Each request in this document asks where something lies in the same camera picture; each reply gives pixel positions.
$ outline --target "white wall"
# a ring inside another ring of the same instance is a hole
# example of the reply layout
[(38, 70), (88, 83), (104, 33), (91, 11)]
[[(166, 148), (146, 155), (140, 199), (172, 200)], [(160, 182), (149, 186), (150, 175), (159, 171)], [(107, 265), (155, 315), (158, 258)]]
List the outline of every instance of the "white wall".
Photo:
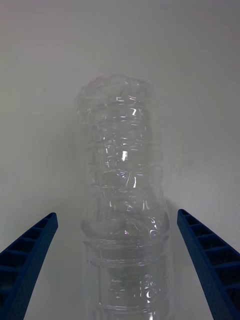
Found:
[[(238, 0), (0, 1), (0, 250), (49, 212), (59, 229), (25, 319), (81, 319), (83, 191), (70, 111), (99, 75), (150, 81), (165, 195), (240, 250)], [(177, 320), (210, 320), (174, 231)]]

